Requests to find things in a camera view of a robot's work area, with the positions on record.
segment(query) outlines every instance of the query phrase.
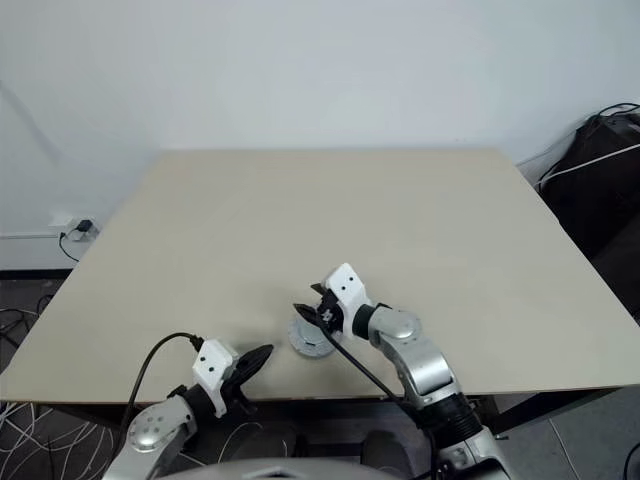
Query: small round object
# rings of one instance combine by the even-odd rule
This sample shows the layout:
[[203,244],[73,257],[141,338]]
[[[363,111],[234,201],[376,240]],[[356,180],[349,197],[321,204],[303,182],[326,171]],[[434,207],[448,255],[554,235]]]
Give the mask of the small round object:
[[390,337],[397,338],[398,340],[409,339],[411,335],[415,332],[415,327],[411,324],[410,321],[403,321],[400,323],[396,323],[393,325],[385,326],[384,333],[389,335]]
[[[332,336],[339,342],[342,332],[333,332]],[[296,352],[309,358],[326,357],[335,350],[322,330],[311,325],[300,315],[293,317],[289,324],[289,342]]]
[[156,447],[160,440],[159,429],[143,428],[142,430],[129,430],[130,443],[139,452],[148,452]]

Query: white cable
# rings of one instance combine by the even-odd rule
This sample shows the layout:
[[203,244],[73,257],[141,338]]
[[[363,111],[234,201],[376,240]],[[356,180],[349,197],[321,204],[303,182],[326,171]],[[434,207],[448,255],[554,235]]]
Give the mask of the white cable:
[[40,415],[37,419],[36,419],[36,414],[35,414],[35,410],[33,408],[33,404],[29,403],[29,404],[25,404],[29,405],[29,407],[31,407],[31,423],[29,424],[29,426],[26,428],[25,430],[22,430],[20,427],[16,427],[16,424],[13,423],[11,420],[9,420],[9,418],[6,418],[6,422],[12,426],[13,428],[17,429],[20,433],[22,433],[22,435],[20,436],[20,438],[18,439],[18,441],[13,445],[13,448],[10,450],[4,449],[4,448],[0,448],[0,452],[3,453],[7,453],[10,452],[14,449],[18,449],[20,448],[22,445],[24,445],[25,443],[27,443],[27,440],[29,440],[29,438],[31,437],[31,434],[33,434],[35,428],[36,428],[36,422],[38,422],[40,419],[44,418],[45,416],[47,416],[51,410],[46,411],[45,413],[43,413],[42,415]]
[[[53,442],[57,442],[58,440],[64,438],[64,437],[68,437],[69,435],[77,432],[78,430],[82,429],[82,428],[87,428],[89,426],[89,422],[85,422],[84,424],[80,425],[79,427],[74,428],[72,431],[67,432],[63,435],[60,435],[56,438],[54,438],[53,440],[50,441],[50,443]],[[89,432],[87,432],[87,435],[85,435],[85,437],[81,438],[78,440],[78,443],[80,443],[82,440],[84,440],[88,435],[90,435],[94,430],[95,430],[95,426],[94,428],[92,428],[91,430],[89,430]],[[73,446],[73,444],[70,445],[65,445],[64,447],[58,447],[58,448],[52,448],[51,451],[55,452],[58,450],[64,450],[65,448],[69,448],[70,446]],[[29,455],[27,455],[25,458],[22,459],[22,461],[16,465],[16,467],[11,471],[11,473],[9,474],[9,476],[7,477],[7,480],[11,480],[13,478],[13,476],[16,474],[16,472],[18,470],[20,470],[20,467],[22,467],[22,465],[24,465],[25,463],[27,463],[27,460],[29,460],[31,457],[33,457],[36,453],[38,453],[40,451],[39,448],[35,448]]]
[[[42,443],[40,443],[40,442],[39,442],[36,438],[34,438],[31,434],[29,434],[29,433],[25,432],[24,430],[22,430],[19,426],[17,426],[16,424],[14,424],[11,420],[7,420],[7,423],[8,423],[9,425],[11,425],[13,428],[15,428],[17,431],[19,431],[19,432],[21,432],[21,433],[24,433],[24,434],[25,434],[25,436],[27,437],[27,440],[31,440],[33,443],[35,443],[35,444],[36,444],[36,447],[37,447],[38,449],[40,449],[40,450],[44,450],[44,451],[46,451],[46,452],[48,452],[48,451],[49,451],[49,447],[47,447],[47,446],[43,445]],[[61,438],[68,437],[69,435],[73,435],[73,434],[74,434],[74,433],[76,433],[78,430],[80,430],[81,428],[83,428],[83,427],[85,427],[85,426],[88,426],[88,425],[89,425],[89,422],[85,422],[83,425],[80,425],[79,427],[76,427],[76,428],[74,428],[73,430],[71,430],[71,431],[69,431],[69,432],[67,432],[67,433],[65,433],[65,434],[63,434],[63,435],[60,435],[60,436],[59,436],[59,437],[57,437],[55,440],[51,440],[51,441],[52,441],[52,442],[55,442],[55,441],[57,441],[57,440],[59,440],[59,439],[61,439]],[[86,439],[89,435],[91,435],[91,434],[93,433],[93,431],[94,431],[96,428],[98,428],[98,426],[97,426],[97,425],[94,425],[94,426],[91,428],[91,430],[89,430],[89,431],[84,435],[84,437],[82,437],[82,438],[80,438],[80,439],[78,440],[78,442],[77,442],[77,443],[80,443],[80,442],[82,442],[84,439]],[[67,445],[62,445],[62,446],[59,446],[59,447],[52,448],[52,449],[51,449],[51,451],[52,451],[52,452],[59,452],[60,450],[66,450],[67,448],[70,448],[70,447],[73,447],[73,446],[77,445],[77,443],[71,442],[71,443],[68,443]]]
[[182,458],[186,458],[187,460],[189,460],[190,462],[195,463],[196,465],[200,465],[201,467],[206,467],[207,466],[206,463],[201,462],[197,458],[193,458],[191,455],[187,455],[186,453],[180,452],[178,455],[180,455]]
[[82,434],[84,433],[85,429],[87,428],[87,426],[85,426],[82,430],[80,430],[80,433],[78,433],[78,435],[76,435],[76,438],[73,439],[73,444],[69,447],[69,450],[67,450],[67,454],[64,457],[64,463],[62,464],[62,472],[60,472],[60,480],[64,480],[64,474],[67,471],[67,464],[69,463],[69,457],[71,456],[71,450],[73,450],[73,447],[76,446],[76,443],[78,441],[78,438],[80,438],[82,436]]
[[245,425],[258,425],[258,426],[260,427],[260,430],[262,430],[262,425],[261,425],[261,424],[259,424],[258,422],[246,422],[246,423],[243,423],[243,424],[241,424],[241,425],[238,425],[238,426],[236,427],[236,429],[235,429],[233,432],[231,432],[231,433],[229,434],[229,436],[227,437],[227,441],[226,441],[226,442],[224,442],[224,445],[222,446],[222,450],[220,450],[220,455],[218,456],[218,463],[220,463],[220,461],[222,460],[222,456],[224,455],[224,451],[227,449],[227,446],[229,445],[229,441],[231,440],[231,438],[233,438],[233,436],[234,436],[234,435],[235,435],[239,430],[241,430],[241,429],[242,429],[242,427],[244,427]]
[[573,474],[575,475],[577,480],[581,480],[580,475],[578,475],[578,471],[576,470],[576,467],[573,464],[573,461],[571,460],[571,457],[569,456],[569,452],[567,452],[567,447],[565,446],[564,441],[562,440],[562,437],[560,436],[560,432],[558,432],[558,429],[556,428],[556,424],[553,423],[552,419],[549,419],[549,423],[551,424],[551,428],[553,428],[553,431],[556,434],[556,437],[558,437],[558,441],[560,442],[560,447],[562,448],[562,451],[564,452],[564,456],[567,457],[567,462],[569,462],[569,466],[571,467],[571,471],[573,472]]
[[2,431],[2,427],[4,426],[4,422],[9,418],[9,416],[13,415],[18,410],[26,407],[27,404],[23,403],[22,405],[18,405],[17,403],[9,403],[7,404],[4,412],[0,414],[0,432]]
[[553,152],[553,151],[554,151],[554,150],[555,150],[555,149],[556,149],[556,148],[557,148],[557,147],[558,147],[562,142],[564,142],[565,140],[567,140],[569,137],[573,137],[573,136],[575,136],[575,135],[576,135],[576,130],[577,130],[578,128],[580,128],[580,126],[581,126],[581,125],[584,125],[584,123],[585,123],[587,120],[589,120],[589,118],[591,118],[591,117],[592,117],[592,116],[594,116],[594,115],[597,115],[598,113],[600,113],[600,116],[601,116],[601,117],[610,117],[610,116],[612,116],[612,115],[615,115],[615,114],[617,114],[617,113],[622,113],[622,112],[624,112],[624,113],[631,113],[631,112],[633,112],[633,111],[635,111],[635,110],[638,110],[638,108],[640,108],[640,107],[634,107],[634,108],[632,108],[631,110],[623,110],[622,112],[618,111],[618,112],[613,112],[613,113],[612,113],[612,114],[610,114],[610,115],[605,115],[605,112],[608,112],[608,111],[609,111],[609,110],[611,110],[612,108],[623,109],[623,108],[625,108],[625,107],[611,107],[611,108],[608,108],[607,110],[600,110],[600,112],[595,112],[595,111],[594,111],[593,113],[590,113],[590,114],[589,114],[589,115],[587,115],[584,119],[582,119],[582,120],[580,120],[580,121],[576,122],[576,123],[574,124],[574,126],[573,126],[573,127],[571,127],[571,128],[569,129],[569,131],[568,131],[565,135],[562,135],[560,138],[558,138],[557,140],[555,140],[555,141],[554,141],[553,143],[551,143],[551,145],[549,145],[545,150],[543,150],[543,151],[542,151],[542,152],[540,152],[540,153],[536,153],[536,154],[535,154],[535,155],[533,155],[532,157],[528,157],[528,158],[526,158],[526,159],[522,160],[521,162],[517,162],[517,163],[515,164],[515,166],[516,166],[516,167],[520,167],[520,166],[522,166],[522,165],[526,165],[526,164],[527,164],[527,163],[529,163],[529,162],[532,162],[532,161],[534,161],[534,160],[537,160],[537,159],[538,159],[538,158],[540,158],[540,157],[544,157],[545,155],[550,154],[550,153],[551,153],[551,152]]
[[592,164],[594,164],[596,162],[599,162],[601,160],[606,160],[607,158],[615,157],[616,155],[620,155],[621,153],[625,153],[625,152],[628,152],[630,150],[635,150],[636,148],[640,148],[640,143],[636,143],[635,145],[631,145],[630,147],[626,147],[626,148],[623,148],[621,150],[616,150],[615,152],[608,153],[606,155],[603,155],[601,157],[595,158],[593,160],[589,160],[588,162],[582,163],[580,165],[576,165],[575,167],[567,168],[566,170],[560,170],[559,172],[556,172],[556,173],[554,173],[552,175],[549,175],[547,177],[544,177],[544,178],[540,179],[539,181],[534,183],[533,186],[537,187],[541,183],[544,183],[547,180],[552,179],[553,177],[557,177],[559,175],[564,175],[565,173],[569,173],[569,172],[573,172],[575,170],[579,170],[580,168],[586,167],[588,165],[592,165]]
[[22,312],[26,313],[27,315],[33,315],[36,318],[40,316],[39,313],[36,313],[32,310],[23,310],[22,308],[0,308],[0,313],[2,312]]
[[[111,430],[107,430],[109,432],[109,442],[110,442],[110,447],[109,450],[107,450],[108,452],[111,452],[113,450],[113,434],[111,433]],[[111,463],[111,459],[107,458],[107,460],[102,464],[102,466],[96,470],[96,472],[91,475],[89,478],[87,478],[86,480],[93,480],[95,477],[97,477],[98,475],[100,475],[100,473],[102,473],[103,470],[105,470],[108,466],[109,463]]]
[[[33,404],[30,404],[30,405],[31,405],[31,431],[33,432],[33,429],[35,428],[35,423],[36,423],[36,421],[35,421],[35,411],[33,409]],[[4,459],[4,463],[2,464],[2,468],[0,468],[0,478],[4,478],[2,476],[2,474],[4,473],[4,469],[7,468],[7,464],[9,463],[9,459],[11,458],[11,456],[22,445],[22,443],[20,443],[20,440],[22,440],[22,437],[24,437],[25,435],[26,435],[26,432],[22,432],[22,434],[18,438],[18,441],[16,441],[15,445],[13,446],[13,448],[11,449],[9,454],[7,455],[7,458]]]
[[[12,426],[13,426],[14,428],[16,428],[16,430],[23,432],[23,430],[22,430],[20,427],[16,427],[15,425],[12,425]],[[59,435],[59,436],[57,436],[56,438],[54,438],[54,439],[50,440],[50,441],[49,441],[49,443],[50,443],[50,444],[53,444],[54,442],[57,442],[57,441],[59,441],[59,440],[62,440],[63,438],[68,437],[69,435],[73,435],[73,434],[74,434],[75,432],[77,432],[78,430],[86,429],[88,426],[89,426],[89,422],[85,422],[84,424],[82,424],[82,425],[80,425],[80,426],[78,426],[78,427],[74,428],[73,430],[71,430],[71,431],[69,431],[69,432],[67,432],[67,433],[63,433],[62,435]],[[91,433],[93,433],[93,431],[94,431],[96,428],[97,428],[97,426],[96,426],[96,425],[94,425],[94,426],[93,426],[93,428],[91,428],[91,429],[90,429],[90,430],[89,430],[89,431],[84,435],[84,437],[81,437],[81,438],[79,438],[79,439],[78,439],[77,443],[82,442],[85,438],[87,438],[89,435],[91,435]],[[113,435],[111,435],[111,432],[109,432],[109,438],[111,439],[111,445],[112,445],[112,447],[113,447]],[[11,471],[11,473],[10,473],[10,474],[9,474],[9,476],[7,477],[7,480],[11,480],[11,479],[13,478],[13,476],[16,474],[16,472],[17,472],[18,470],[20,470],[20,467],[22,467],[22,465],[24,465],[24,464],[27,462],[27,460],[29,460],[31,457],[33,457],[36,453],[38,453],[38,452],[39,452],[39,451],[41,451],[41,450],[49,451],[49,448],[48,448],[48,447],[45,447],[45,446],[43,446],[42,444],[40,444],[40,442],[38,442],[35,438],[30,437],[30,439],[31,439],[33,442],[35,442],[35,443],[36,443],[37,448],[35,448],[35,449],[34,449],[34,450],[29,454],[29,455],[27,455],[25,458],[23,458],[23,459],[22,459],[22,461],[21,461],[18,465],[16,465],[16,466],[15,466],[15,468]],[[67,448],[70,448],[70,447],[72,447],[72,446],[75,446],[77,443],[73,443],[73,442],[72,442],[72,443],[70,443],[70,444],[63,445],[63,446],[61,446],[61,447],[51,448],[51,451],[52,451],[52,452],[56,452],[56,451],[60,451],[60,450],[65,450],[65,449],[67,449]]]
[[104,432],[107,429],[105,427],[102,427],[102,432],[100,433],[100,439],[98,440],[98,444],[96,445],[96,449],[93,452],[93,455],[91,455],[91,458],[89,459],[89,463],[87,463],[87,466],[84,467],[84,470],[82,471],[82,473],[80,475],[78,475],[74,480],[80,480],[82,478],[82,476],[87,473],[87,471],[91,470],[91,465],[93,465],[93,461],[96,459],[96,455],[98,455],[98,452],[100,451],[100,447],[102,446],[102,440],[104,439]]

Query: power cord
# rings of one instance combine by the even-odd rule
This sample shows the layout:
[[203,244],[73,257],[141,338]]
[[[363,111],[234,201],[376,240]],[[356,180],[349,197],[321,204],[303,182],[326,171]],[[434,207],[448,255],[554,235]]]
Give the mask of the power cord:
[[261,423],[258,422],[245,422],[242,423],[240,425],[238,425],[227,437],[227,440],[224,442],[224,445],[222,445],[222,449],[220,450],[220,455],[218,455],[218,461],[216,463],[222,463],[222,459],[224,458],[224,452],[227,450],[227,447],[229,446],[229,443],[231,442],[231,439],[233,438],[233,436],[238,433],[240,430],[242,430],[244,427],[249,426],[249,425],[257,425],[258,428],[260,430],[263,430],[264,427],[262,426]]
[[[625,107],[630,107],[630,108],[627,108],[626,110],[620,110],[620,111],[617,111],[617,112],[613,112],[611,115],[604,115],[606,112],[608,112],[609,110],[612,110],[614,108],[625,108]],[[584,135],[584,142],[585,143],[583,143],[582,148],[584,148],[584,146],[586,145],[586,141],[589,140],[593,136],[593,134],[598,131],[598,129],[600,127],[602,127],[602,125],[603,125],[602,122],[600,122],[598,125],[596,125],[594,127],[594,124],[596,123],[596,121],[600,117],[602,117],[602,116],[615,117],[615,116],[618,116],[618,115],[626,115],[626,114],[634,112],[635,110],[638,110],[638,109],[640,109],[640,105],[638,105],[637,103],[623,102],[623,103],[616,103],[615,105],[610,105],[610,106],[608,106],[606,108],[603,108],[602,110],[600,110],[595,115],[592,115],[590,117],[590,119],[588,120],[588,123],[587,123],[586,128],[585,128],[585,135]],[[618,153],[622,153],[622,152],[618,151],[618,152],[615,152],[613,154],[610,154],[610,156],[617,155]],[[600,160],[604,160],[604,158],[600,157],[599,159],[592,160],[591,162],[588,162],[588,164],[595,163],[596,161],[600,161]],[[533,185],[534,188],[538,187],[538,189],[541,190],[542,189],[542,187],[541,187],[542,183],[546,182],[552,176],[556,175],[554,173],[551,176],[547,176],[556,168],[556,166],[558,166],[559,163],[560,163],[560,160],[555,162],[542,175],[540,175],[540,178],[538,178],[538,181]],[[557,172],[557,175],[561,175],[561,174],[564,174],[564,173],[568,173],[569,171],[577,170],[578,168],[581,168],[582,166],[585,166],[585,165],[586,164],[582,164],[582,165],[579,165],[577,167],[574,167],[573,169],[564,170],[562,172]]]
[[573,464],[573,460],[571,459],[571,455],[569,455],[569,451],[567,450],[567,446],[564,444],[564,440],[562,440],[562,436],[560,435],[560,432],[558,431],[558,428],[556,427],[556,424],[553,422],[552,418],[549,419],[549,425],[551,425],[551,429],[553,430],[553,433],[555,434],[556,438],[558,439],[558,443],[560,444],[560,448],[562,449],[562,453],[564,454],[564,457],[567,459],[567,463],[569,464],[569,467],[571,468],[571,472],[573,473],[573,476],[576,477],[576,480],[582,480],[580,478],[580,474],[578,474],[578,469]]
[[585,163],[581,163],[580,165],[576,165],[575,167],[571,167],[571,168],[567,168],[566,170],[560,170],[559,172],[555,172],[547,177],[542,177],[540,180],[538,180],[536,183],[533,184],[534,187],[537,187],[538,185],[551,180],[554,177],[560,176],[560,175],[564,175],[565,173],[569,173],[569,172],[573,172],[575,170],[579,170],[581,168],[584,168],[588,165],[592,165],[594,163],[600,162],[602,160],[606,160],[607,158],[611,158],[611,157],[615,157],[616,155],[620,155],[621,153],[626,153],[630,150],[635,150],[636,148],[640,148],[640,143],[636,143],[635,145],[631,145],[629,147],[626,148],[622,148],[620,150],[616,150],[615,152],[611,152],[608,153],[606,155],[602,155],[601,157],[595,158],[593,160],[589,160],[588,162]]
[[[320,314],[321,309],[325,311],[325,309],[330,310],[332,307],[333,305],[320,305],[316,309],[316,318],[315,318],[316,326],[320,329],[320,331],[322,332],[324,337],[327,339],[327,341],[331,345],[333,345],[333,347],[338,352],[340,352],[343,357],[345,357],[354,367],[356,367],[360,371],[360,373],[362,373],[369,380],[371,380],[380,390],[382,390],[387,395],[387,397],[389,397],[396,405],[398,405],[398,407],[400,407],[400,409],[404,413],[406,413],[411,420],[415,422],[416,419],[414,415],[412,414],[411,410],[409,410],[407,406],[404,403],[402,403],[402,399],[400,399],[395,393],[393,393],[389,387],[387,387],[378,377],[376,377],[373,373],[371,373],[371,371],[369,371],[367,367],[362,365],[362,363],[360,363],[342,345],[340,345],[340,343],[338,343],[338,341],[335,338],[333,338],[333,336],[331,335],[331,332],[329,332],[329,330],[327,329],[327,326],[325,325],[324,321],[322,321],[322,317]],[[429,468],[429,471],[421,473],[420,475],[413,477],[410,480],[423,480],[428,477],[431,477],[432,480],[436,480],[436,475],[438,472],[438,457],[436,454],[435,439],[433,438],[433,434],[429,430],[424,429],[423,432],[425,433],[426,437],[429,439],[430,450],[431,450],[431,459],[430,459],[431,466]]]
[[120,423],[120,428],[118,429],[118,437],[116,439],[116,443],[113,445],[111,460],[116,458],[116,455],[118,454],[118,451],[120,450],[120,447],[122,445],[122,440],[127,431],[127,426],[129,425],[129,422],[131,422],[131,417],[133,415],[133,409],[135,407],[136,397],[138,396],[138,390],[140,390],[142,379],[144,378],[144,374],[147,372],[147,367],[149,367],[149,363],[151,363],[151,359],[153,358],[153,356],[156,354],[156,352],[162,345],[167,343],[169,340],[172,340],[178,337],[183,337],[188,339],[189,342],[191,342],[191,345],[193,345],[193,348],[196,349],[196,352],[200,351],[200,348],[204,343],[204,339],[202,337],[199,337],[192,333],[176,332],[176,333],[172,333],[171,335],[167,335],[158,343],[156,343],[155,346],[151,349],[151,351],[147,354],[147,358],[145,358],[144,362],[142,363],[142,366],[140,367],[140,371],[138,372],[138,377],[136,378],[136,382],[133,384],[133,390],[131,391],[131,395],[129,396],[129,401],[127,402],[127,407],[124,411],[122,422]]
[[60,236],[58,237],[58,246],[60,247],[60,250],[62,250],[62,253],[64,253],[67,257],[69,257],[71,260],[74,260],[76,262],[79,262],[80,260],[78,260],[76,257],[72,257],[71,255],[69,255],[69,252],[67,252],[64,247],[62,246],[62,240],[64,240],[65,238],[67,238],[67,234],[64,232],[60,232]]
[[36,312],[32,312],[30,310],[23,310],[21,308],[0,308],[0,313],[18,313],[20,314],[20,318],[13,320],[11,323],[7,325],[0,324],[0,340],[5,340],[16,350],[20,347],[21,342],[17,342],[14,340],[9,334],[13,331],[15,327],[19,324],[23,324],[27,333],[31,330],[31,326],[29,325],[29,321],[25,315],[32,315],[35,319],[38,319],[38,314]]
[[187,459],[187,460],[189,460],[190,462],[193,462],[193,463],[195,463],[196,465],[199,465],[199,466],[201,466],[201,467],[206,467],[206,466],[207,466],[207,464],[206,464],[206,463],[201,462],[201,461],[200,461],[200,460],[198,460],[197,458],[192,457],[191,455],[187,455],[186,453],[182,453],[182,452],[180,452],[180,453],[178,453],[178,456],[180,456],[180,457],[182,457],[182,458],[186,458],[186,459]]
[[628,480],[629,478],[629,464],[631,463],[631,457],[633,454],[640,448],[640,442],[636,443],[629,453],[627,454],[627,458],[624,461],[624,468],[622,469],[622,480]]

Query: dark floor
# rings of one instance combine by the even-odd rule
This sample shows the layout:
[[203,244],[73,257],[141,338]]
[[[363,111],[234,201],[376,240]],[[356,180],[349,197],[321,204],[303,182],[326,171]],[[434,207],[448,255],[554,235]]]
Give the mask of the dark floor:
[[[0,282],[0,308],[21,308],[35,311],[43,295],[54,294],[61,281],[20,280]],[[0,325],[8,325],[18,319],[16,313],[0,313]],[[20,342],[26,334],[22,325],[17,326],[11,337]],[[0,340],[0,369],[6,367],[14,348],[6,340]],[[519,396],[500,396],[499,405],[507,406],[520,399]],[[83,420],[48,407],[35,409],[35,414],[45,415],[34,427],[33,437],[46,446],[49,440],[85,425]],[[31,425],[31,408],[26,405],[10,416],[18,427]],[[5,423],[0,427],[0,480],[55,478],[89,480],[100,478],[110,451],[109,430],[87,424],[83,432],[78,430],[57,442],[52,442],[49,454],[46,448],[38,448],[31,440],[9,455],[20,438],[14,427]],[[205,462],[217,461],[229,434],[237,425],[224,425],[220,430],[207,430],[201,434],[189,455]],[[426,469],[428,448],[415,427],[403,415],[385,416],[376,419],[337,419],[303,422],[265,422],[263,428],[294,428],[307,435],[312,443],[359,443],[372,430],[388,430],[396,434],[407,449],[414,473]],[[227,445],[227,453],[252,429],[246,425],[240,429]],[[63,448],[80,438],[73,448]],[[541,421],[508,433],[509,439],[500,442],[507,457],[523,480],[596,480],[620,479],[622,467],[629,449],[640,441],[640,388],[627,388],[591,402],[570,412],[558,415],[551,421]],[[353,457],[341,457],[357,460]],[[195,464],[178,457],[171,471],[192,468]],[[640,479],[640,452],[631,464],[630,479]]]

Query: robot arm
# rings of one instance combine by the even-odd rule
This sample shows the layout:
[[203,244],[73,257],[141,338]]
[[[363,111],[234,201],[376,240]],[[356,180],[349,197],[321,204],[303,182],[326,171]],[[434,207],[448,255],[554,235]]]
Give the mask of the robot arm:
[[325,332],[342,327],[346,336],[368,340],[394,364],[404,401],[418,428],[434,439],[445,478],[460,473],[464,478],[515,478],[493,435],[478,421],[453,371],[424,335],[415,315],[383,304],[374,306],[348,264],[312,288],[322,295],[320,305],[317,309],[296,305],[298,313],[312,323],[326,322]]
[[181,386],[165,401],[140,412],[129,425],[124,446],[103,479],[151,479],[161,475],[198,430],[198,424],[220,418],[238,405],[253,407],[240,387],[267,361],[272,345],[239,358],[220,340],[203,343],[193,364],[196,384]]

